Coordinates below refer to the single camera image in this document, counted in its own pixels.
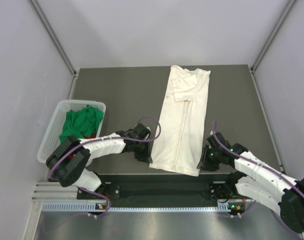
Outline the white t shirt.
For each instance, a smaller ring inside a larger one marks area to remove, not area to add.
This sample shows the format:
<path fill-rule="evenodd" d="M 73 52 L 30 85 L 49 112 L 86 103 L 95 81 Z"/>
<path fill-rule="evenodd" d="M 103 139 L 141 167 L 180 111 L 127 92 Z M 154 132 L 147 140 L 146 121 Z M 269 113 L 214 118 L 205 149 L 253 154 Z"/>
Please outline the white t shirt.
<path fill-rule="evenodd" d="M 211 71 L 170 68 L 150 168 L 197 177 L 202 156 Z"/>

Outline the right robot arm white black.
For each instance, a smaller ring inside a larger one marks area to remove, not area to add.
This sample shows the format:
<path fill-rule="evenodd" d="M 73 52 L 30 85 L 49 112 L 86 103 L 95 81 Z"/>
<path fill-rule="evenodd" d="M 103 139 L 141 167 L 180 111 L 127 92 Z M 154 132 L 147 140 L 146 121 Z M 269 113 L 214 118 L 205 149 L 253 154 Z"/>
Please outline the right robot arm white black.
<path fill-rule="evenodd" d="M 224 164 L 235 169 L 224 183 L 210 185 L 214 199 L 253 199 L 277 214 L 295 233 L 304 232 L 304 178 L 297 180 L 275 170 L 243 145 L 231 145 L 219 132 L 211 132 L 206 140 L 197 167 L 214 172 Z"/>

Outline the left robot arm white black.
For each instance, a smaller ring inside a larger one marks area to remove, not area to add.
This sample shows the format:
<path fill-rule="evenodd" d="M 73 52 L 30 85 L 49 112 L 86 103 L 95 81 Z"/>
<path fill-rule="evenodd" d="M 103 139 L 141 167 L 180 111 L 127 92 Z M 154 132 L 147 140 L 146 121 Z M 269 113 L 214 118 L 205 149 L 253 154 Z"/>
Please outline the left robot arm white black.
<path fill-rule="evenodd" d="M 138 123 L 127 131 L 93 139 L 72 135 L 55 149 L 45 164 L 50 176 L 62 187 L 76 186 L 98 199 L 107 193 L 108 187 L 96 172 L 86 169 L 88 162 L 112 154 L 133 153 L 137 161 L 151 163 L 150 134 L 148 127 Z"/>

